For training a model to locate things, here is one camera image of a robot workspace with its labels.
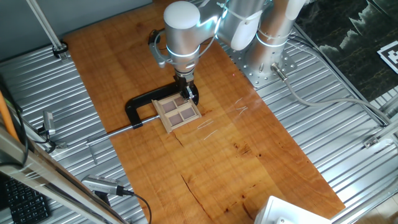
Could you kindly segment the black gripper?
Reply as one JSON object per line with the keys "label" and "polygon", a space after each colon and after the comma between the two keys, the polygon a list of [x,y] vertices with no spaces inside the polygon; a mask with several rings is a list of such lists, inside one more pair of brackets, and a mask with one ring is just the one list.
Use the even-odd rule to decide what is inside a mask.
{"label": "black gripper", "polygon": [[193,92],[191,88],[194,86],[194,81],[188,81],[185,77],[181,77],[179,75],[174,75],[174,80],[176,82],[180,96],[185,99],[187,90],[188,98],[193,99]]}

